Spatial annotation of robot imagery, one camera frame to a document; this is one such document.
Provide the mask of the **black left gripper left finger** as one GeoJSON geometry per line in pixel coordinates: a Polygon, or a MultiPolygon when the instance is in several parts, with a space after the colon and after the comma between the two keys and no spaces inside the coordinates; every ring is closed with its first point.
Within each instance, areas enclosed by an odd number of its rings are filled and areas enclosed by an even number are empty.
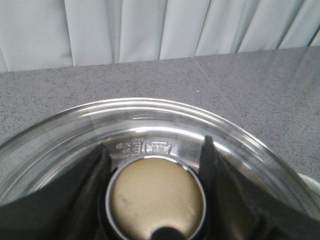
{"type": "Polygon", "coordinates": [[[2,240],[93,240],[98,197],[110,174],[104,144],[43,188],[0,207],[2,240]]]}

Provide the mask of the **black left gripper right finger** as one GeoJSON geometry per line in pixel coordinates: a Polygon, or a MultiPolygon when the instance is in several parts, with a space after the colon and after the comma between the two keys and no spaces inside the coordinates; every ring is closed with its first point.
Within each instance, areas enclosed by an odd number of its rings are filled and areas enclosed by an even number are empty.
{"type": "Polygon", "coordinates": [[[318,240],[320,222],[284,204],[232,166],[210,136],[198,176],[206,195],[207,240],[318,240]]]}

